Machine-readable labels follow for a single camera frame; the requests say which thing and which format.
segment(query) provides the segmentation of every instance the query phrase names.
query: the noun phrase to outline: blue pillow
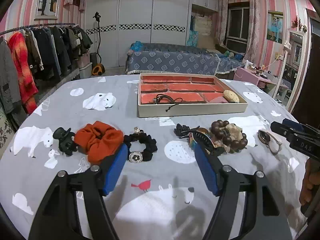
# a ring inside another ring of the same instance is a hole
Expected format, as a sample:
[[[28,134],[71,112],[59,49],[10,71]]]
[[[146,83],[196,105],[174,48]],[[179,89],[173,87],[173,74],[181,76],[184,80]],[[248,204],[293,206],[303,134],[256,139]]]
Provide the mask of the blue pillow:
[[[241,54],[235,54],[235,58],[241,60],[243,59],[243,56]]]

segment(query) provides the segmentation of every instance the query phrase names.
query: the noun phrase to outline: bed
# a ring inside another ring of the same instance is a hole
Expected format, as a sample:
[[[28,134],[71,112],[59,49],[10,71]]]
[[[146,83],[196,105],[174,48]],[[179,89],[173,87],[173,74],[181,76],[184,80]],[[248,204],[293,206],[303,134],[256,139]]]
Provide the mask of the bed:
[[[143,43],[139,51],[128,52],[127,74],[137,73],[193,73],[227,74],[244,64],[206,49],[163,43]]]

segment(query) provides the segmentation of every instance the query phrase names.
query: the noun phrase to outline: patterned wardrobe trim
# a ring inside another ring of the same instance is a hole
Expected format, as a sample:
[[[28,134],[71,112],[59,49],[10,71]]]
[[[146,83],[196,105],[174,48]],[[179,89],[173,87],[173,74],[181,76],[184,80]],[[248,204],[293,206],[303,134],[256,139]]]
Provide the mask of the patterned wardrobe trim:
[[[100,32],[102,33],[115,31],[115,30],[116,30],[116,25],[100,26]],[[98,28],[85,30],[85,33],[87,33],[88,35],[98,33]]]
[[[164,30],[164,31],[173,31],[173,32],[185,32],[186,28],[183,26],[176,25],[166,25],[166,24],[154,24],[154,30]]]
[[[149,23],[120,24],[119,30],[151,30]]]

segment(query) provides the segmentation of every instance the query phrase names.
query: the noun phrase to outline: red jacket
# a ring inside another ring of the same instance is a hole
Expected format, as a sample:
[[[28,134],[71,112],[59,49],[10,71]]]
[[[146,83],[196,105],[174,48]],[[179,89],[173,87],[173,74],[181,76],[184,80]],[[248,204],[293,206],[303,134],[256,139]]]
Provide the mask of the red jacket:
[[[11,56],[18,71],[18,83],[21,101],[28,114],[36,109],[36,102],[33,95],[38,93],[38,89],[33,80],[33,76],[28,65],[28,50],[25,39],[20,32],[12,34],[8,40]]]

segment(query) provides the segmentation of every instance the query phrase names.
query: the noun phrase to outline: wardrobe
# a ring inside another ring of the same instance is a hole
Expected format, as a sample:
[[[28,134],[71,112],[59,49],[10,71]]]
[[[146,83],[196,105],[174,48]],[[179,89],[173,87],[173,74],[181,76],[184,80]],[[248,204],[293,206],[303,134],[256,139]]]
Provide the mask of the wardrobe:
[[[99,45],[95,12],[101,15],[99,54],[106,68],[125,66],[135,41],[185,45],[190,0],[87,0],[85,29]]]

